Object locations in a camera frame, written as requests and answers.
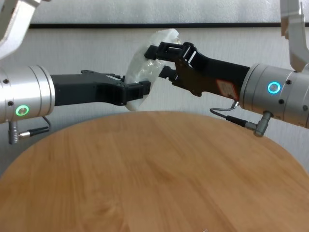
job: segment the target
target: white plastic bag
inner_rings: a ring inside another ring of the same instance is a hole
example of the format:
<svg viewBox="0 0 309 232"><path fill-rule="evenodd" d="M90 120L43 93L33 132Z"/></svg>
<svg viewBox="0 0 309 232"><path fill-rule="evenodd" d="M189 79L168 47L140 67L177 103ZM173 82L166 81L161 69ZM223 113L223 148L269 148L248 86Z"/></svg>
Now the white plastic bag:
<svg viewBox="0 0 309 232"><path fill-rule="evenodd" d="M130 84L140 81L150 81L151 91L153 83L159 77L167 61L149 60L145 58L144 54L150 45L159 46L161 42L180 44L181 42L178 35L178 31L175 29L161 30L153 34L149 41L135 53L127 70L125 82ZM147 97L148 95L145 95L143 99L129 101L126 105L127 109L130 111L137 111Z"/></svg>

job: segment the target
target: cylindrical metal joint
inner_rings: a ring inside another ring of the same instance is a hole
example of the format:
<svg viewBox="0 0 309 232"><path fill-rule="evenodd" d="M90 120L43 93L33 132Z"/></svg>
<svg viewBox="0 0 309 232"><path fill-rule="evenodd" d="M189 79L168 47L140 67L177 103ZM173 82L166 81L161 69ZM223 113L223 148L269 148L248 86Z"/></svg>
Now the cylindrical metal joint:
<svg viewBox="0 0 309 232"><path fill-rule="evenodd" d="M309 127L309 75L288 69L254 65L240 93L240 106L291 124Z"/></svg>
<svg viewBox="0 0 309 232"><path fill-rule="evenodd" d="M0 68L0 123L50 114L55 88L40 66Z"/></svg>

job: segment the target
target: wooden tabletop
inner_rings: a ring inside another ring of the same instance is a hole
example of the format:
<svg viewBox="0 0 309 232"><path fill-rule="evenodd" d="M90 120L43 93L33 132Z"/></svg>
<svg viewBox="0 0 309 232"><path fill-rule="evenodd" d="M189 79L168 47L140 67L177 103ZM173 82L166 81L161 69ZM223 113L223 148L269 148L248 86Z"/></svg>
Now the wooden tabletop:
<svg viewBox="0 0 309 232"><path fill-rule="evenodd" d="M1 232L309 232L309 176L223 120L131 113L59 131L0 180Z"/></svg>

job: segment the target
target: label sticker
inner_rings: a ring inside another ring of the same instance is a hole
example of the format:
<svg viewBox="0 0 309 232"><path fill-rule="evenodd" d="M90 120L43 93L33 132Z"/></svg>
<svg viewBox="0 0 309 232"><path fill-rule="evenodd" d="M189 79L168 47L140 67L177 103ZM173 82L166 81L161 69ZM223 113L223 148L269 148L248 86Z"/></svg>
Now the label sticker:
<svg viewBox="0 0 309 232"><path fill-rule="evenodd" d="M231 82L217 80L217 85L222 96L239 100L235 87Z"/></svg>

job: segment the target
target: white panel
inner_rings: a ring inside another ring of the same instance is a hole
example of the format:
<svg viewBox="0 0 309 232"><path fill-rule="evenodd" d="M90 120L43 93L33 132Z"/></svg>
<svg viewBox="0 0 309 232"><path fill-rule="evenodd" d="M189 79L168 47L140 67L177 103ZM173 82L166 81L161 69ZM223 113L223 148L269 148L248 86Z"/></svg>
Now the white panel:
<svg viewBox="0 0 309 232"><path fill-rule="evenodd" d="M309 0L302 0L309 21ZM280 22L280 0L52 0L33 23Z"/></svg>
<svg viewBox="0 0 309 232"><path fill-rule="evenodd" d="M79 73L82 69L123 75L135 51L153 29L30 30L20 49L1 65L39 64L52 74ZM265 63L290 68L288 43L280 28L181 29L181 40L193 42L206 56L251 66ZM231 100L204 93L201 98L159 79L142 110L168 110L211 115L211 107L229 107ZM128 112L125 107L104 103L56 107L49 116L53 131L92 118ZM260 115L237 109L231 113L252 122ZM21 121L21 129L44 126L42 119ZM309 170L309 130L272 119L267 137L286 148ZM7 125L0 125L0 173L29 145L32 138L7 144Z"/></svg>

